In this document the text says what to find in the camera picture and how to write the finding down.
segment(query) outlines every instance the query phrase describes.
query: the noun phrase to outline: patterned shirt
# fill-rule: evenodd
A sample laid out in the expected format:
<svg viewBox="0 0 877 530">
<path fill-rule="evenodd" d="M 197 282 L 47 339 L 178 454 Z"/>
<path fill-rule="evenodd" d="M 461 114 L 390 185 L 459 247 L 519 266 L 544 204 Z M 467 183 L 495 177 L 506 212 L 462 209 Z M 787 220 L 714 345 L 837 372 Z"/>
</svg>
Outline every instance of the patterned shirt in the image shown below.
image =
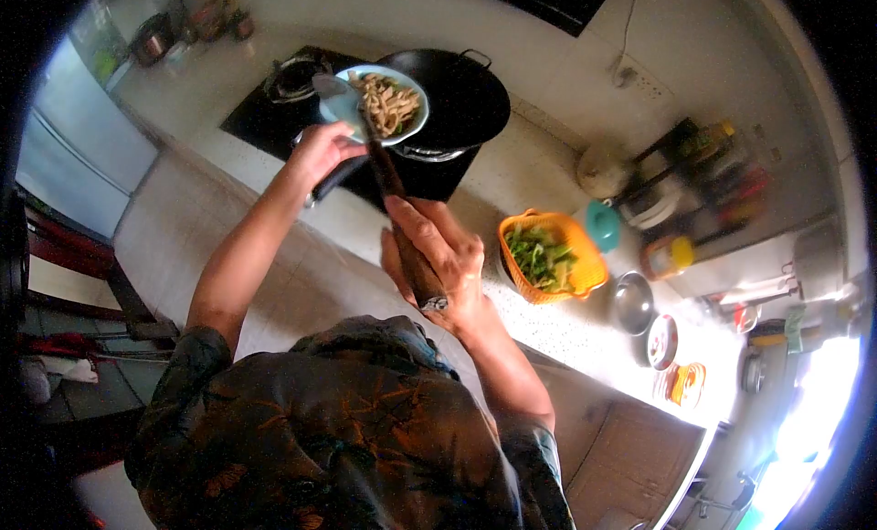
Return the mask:
<svg viewBox="0 0 877 530">
<path fill-rule="evenodd" d="M 482 412 L 406 317 L 234 364 L 188 331 L 126 471 L 159 528 L 574 528 L 552 433 Z"/>
</svg>

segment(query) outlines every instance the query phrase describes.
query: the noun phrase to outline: light blue bowl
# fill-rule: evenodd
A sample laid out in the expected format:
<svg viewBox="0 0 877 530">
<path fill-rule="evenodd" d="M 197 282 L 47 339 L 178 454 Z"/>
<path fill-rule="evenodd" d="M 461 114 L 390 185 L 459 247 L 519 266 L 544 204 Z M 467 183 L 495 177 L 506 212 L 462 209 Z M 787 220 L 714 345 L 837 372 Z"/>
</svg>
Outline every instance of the light blue bowl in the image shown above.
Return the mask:
<svg viewBox="0 0 877 530">
<path fill-rule="evenodd" d="M 343 69 L 336 73 L 335 76 L 347 81 L 349 79 L 347 75 L 348 71 L 355 71 L 360 77 L 367 73 L 377 73 L 378 75 L 392 77 L 396 79 L 396 81 L 402 88 L 412 88 L 417 92 L 417 94 L 420 95 L 420 98 L 418 100 L 420 102 L 420 108 L 417 108 L 417 111 L 415 111 L 414 117 L 411 119 L 411 124 L 401 134 L 396 136 L 389 136 L 389 138 L 381 140 L 380 144 L 382 146 L 392 146 L 404 140 L 405 138 L 408 138 L 409 136 L 420 132 L 420 129 L 423 128 L 424 124 L 426 124 L 426 119 L 430 116 L 430 103 L 429 99 L 426 97 L 426 92 L 423 91 L 423 88 L 415 83 L 410 76 L 403 75 L 395 69 L 385 68 L 383 66 L 373 64 L 362 64 Z M 329 109 L 328 106 L 326 106 L 324 102 L 321 101 L 320 115 L 323 116 L 323 119 L 327 123 L 333 123 L 337 120 L 344 120 L 347 124 L 354 128 L 354 133 L 350 136 L 351 140 L 358 141 L 359 143 L 365 143 L 366 137 L 362 132 L 362 126 L 359 124 L 359 121 L 354 122 L 352 119 L 350 119 L 351 117 L 359 116 L 356 110 L 356 106 L 358 103 L 358 101 L 351 101 L 350 107 L 352 109 L 345 110 L 345 112 L 334 113 L 332 112 L 332 110 Z"/>
</svg>

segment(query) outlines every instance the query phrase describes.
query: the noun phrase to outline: sliced vegetable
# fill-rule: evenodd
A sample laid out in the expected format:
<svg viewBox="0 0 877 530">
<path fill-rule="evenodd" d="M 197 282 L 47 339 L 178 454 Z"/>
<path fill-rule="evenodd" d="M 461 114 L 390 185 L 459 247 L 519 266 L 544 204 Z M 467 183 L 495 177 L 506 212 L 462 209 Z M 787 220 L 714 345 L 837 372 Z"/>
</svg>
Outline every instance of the sliced vegetable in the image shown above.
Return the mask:
<svg viewBox="0 0 877 530">
<path fill-rule="evenodd" d="M 517 224 L 504 238 L 523 276 L 534 287 L 552 293 L 576 291 L 569 277 L 578 258 L 551 232 L 539 226 L 525 231 Z"/>
</svg>

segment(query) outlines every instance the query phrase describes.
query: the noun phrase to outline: bottle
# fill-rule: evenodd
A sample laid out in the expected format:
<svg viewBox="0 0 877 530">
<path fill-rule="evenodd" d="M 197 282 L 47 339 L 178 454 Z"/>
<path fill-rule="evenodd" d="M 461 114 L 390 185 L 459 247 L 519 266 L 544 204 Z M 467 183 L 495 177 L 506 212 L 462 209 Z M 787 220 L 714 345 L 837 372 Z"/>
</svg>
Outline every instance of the bottle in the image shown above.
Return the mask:
<svg viewBox="0 0 877 530">
<path fill-rule="evenodd" d="M 692 163 L 699 163 L 719 149 L 729 146 L 734 132 L 734 127 L 728 120 L 704 127 L 679 144 L 679 156 Z"/>
<path fill-rule="evenodd" d="M 682 235 L 668 235 L 646 245 L 639 257 L 643 275 L 650 281 L 663 281 L 685 271 L 695 261 L 691 240 Z"/>
</svg>

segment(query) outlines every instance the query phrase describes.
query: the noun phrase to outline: kitchen counter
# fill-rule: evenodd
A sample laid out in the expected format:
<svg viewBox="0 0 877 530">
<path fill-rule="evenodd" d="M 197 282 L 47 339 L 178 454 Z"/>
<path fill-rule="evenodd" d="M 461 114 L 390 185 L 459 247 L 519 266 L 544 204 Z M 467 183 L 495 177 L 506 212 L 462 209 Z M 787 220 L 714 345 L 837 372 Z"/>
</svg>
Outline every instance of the kitchen counter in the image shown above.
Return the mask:
<svg viewBox="0 0 877 530">
<path fill-rule="evenodd" d="M 397 50 L 345 33 L 261 26 L 247 42 L 225 38 L 210 46 L 199 43 L 183 54 L 178 64 L 159 63 L 150 69 L 135 66 L 112 95 L 162 135 L 261 193 L 282 162 L 218 127 L 269 74 L 272 60 L 285 58 L 306 44 L 367 60 Z M 644 368 L 638 356 L 645 349 L 645 339 L 632 339 L 611 326 L 609 285 L 584 302 L 530 305 L 497 271 L 500 219 L 531 207 L 573 213 L 586 206 L 589 198 L 574 179 L 577 158 L 570 147 L 512 113 L 506 129 L 482 147 L 448 205 L 485 241 L 484 290 L 497 305 L 512 337 L 609 387 L 704 428 L 703 443 L 686 479 L 690 482 L 718 422 L 730 414 L 738 390 L 742 336 L 712 322 L 666 283 L 652 284 L 658 310 L 673 314 L 680 324 L 677 361 L 696 360 L 707 368 L 701 403 L 695 410 L 683 411 L 653 397 L 658 373 Z M 317 207 L 302 212 L 301 220 L 340 247 L 379 265 L 379 232 L 389 220 L 358 196 L 335 189 Z M 638 251 L 637 235 L 624 229 L 621 246 L 606 256 L 611 274 L 638 269 Z M 682 486 L 671 506 L 686 488 Z"/>
</svg>

